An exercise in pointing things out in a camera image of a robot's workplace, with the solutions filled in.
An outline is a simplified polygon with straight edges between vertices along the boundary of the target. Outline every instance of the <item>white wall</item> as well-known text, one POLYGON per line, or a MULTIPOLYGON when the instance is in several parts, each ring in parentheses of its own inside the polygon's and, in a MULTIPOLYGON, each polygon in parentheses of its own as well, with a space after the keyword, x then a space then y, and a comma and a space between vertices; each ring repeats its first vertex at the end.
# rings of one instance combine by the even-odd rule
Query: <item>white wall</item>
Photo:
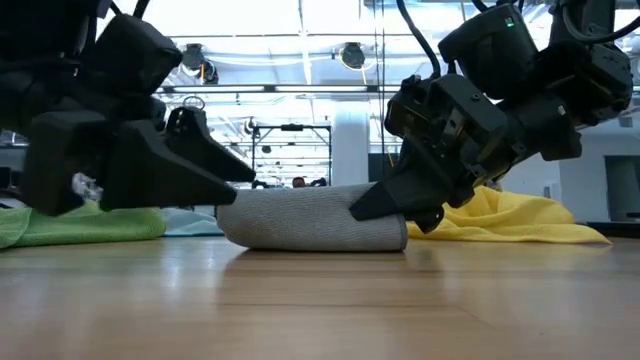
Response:
POLYGON ((513 167, 500 184, 505 191, 536 196, 544 196, 544 188, 550 187, 551 197, 560 200, 560 165, 536 155, 513 167))
POLYGON ((560 162, 562 203, 577 220, 609 221, 606 155, 640 155, 633 134, 584 135, 582 157, 560 162))
POLYGON ((610 221, 605 156, 640 155, 634 134, 585 134, 582 157, 546 162, 537 155, 518 164, 502 179, 504 190, 561 201, 579 221, 610 221))

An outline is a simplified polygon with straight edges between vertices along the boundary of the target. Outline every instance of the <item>gray fabric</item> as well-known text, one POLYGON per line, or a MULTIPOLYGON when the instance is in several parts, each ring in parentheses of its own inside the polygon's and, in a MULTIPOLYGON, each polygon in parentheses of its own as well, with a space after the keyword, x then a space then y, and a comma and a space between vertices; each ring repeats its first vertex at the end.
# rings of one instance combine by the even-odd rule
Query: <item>gray fabric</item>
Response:
POLYGON ((218 226, 230 241, 252 249, 402 251, 402 215, 359 222, 349 213, 372 185, 239 190, 232 205, 218 207, 218 226))

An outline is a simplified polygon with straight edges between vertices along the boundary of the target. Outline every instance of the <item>yellow cloth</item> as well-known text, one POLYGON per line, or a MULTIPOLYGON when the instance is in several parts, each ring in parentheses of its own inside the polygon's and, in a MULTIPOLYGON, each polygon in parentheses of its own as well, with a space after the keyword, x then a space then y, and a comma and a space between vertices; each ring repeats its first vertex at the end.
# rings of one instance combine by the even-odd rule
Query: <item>yellow cloth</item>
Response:
POLYGON ((557 201, 539 196, 476 188, 476 196, 459 209, 444 206, 445 218, 434 231, 423 234, 408 223, 409 238, 459 241, 539 241, 550 243, 611 244, 557 201))

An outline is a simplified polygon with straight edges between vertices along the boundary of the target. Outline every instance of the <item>wooden floor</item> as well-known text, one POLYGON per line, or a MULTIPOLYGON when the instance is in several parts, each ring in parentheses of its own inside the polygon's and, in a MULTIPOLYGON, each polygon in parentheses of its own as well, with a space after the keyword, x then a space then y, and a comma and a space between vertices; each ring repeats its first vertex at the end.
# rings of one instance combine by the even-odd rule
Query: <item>wooden floor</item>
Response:
POLYGON ((0 359, 638 359, 640 241, 0 253, 0 359))

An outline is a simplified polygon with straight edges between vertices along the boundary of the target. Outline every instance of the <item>green cloth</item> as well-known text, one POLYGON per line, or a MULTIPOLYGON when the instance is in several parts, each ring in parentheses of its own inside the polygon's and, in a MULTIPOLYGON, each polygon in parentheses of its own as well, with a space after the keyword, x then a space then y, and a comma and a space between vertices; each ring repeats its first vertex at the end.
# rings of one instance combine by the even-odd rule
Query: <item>green cloth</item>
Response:
POLYGON ((94 201, 59 217, 31 208, 0 210, 0 249, 152 240, 165 232, 159 209, 101 211, 94 201))

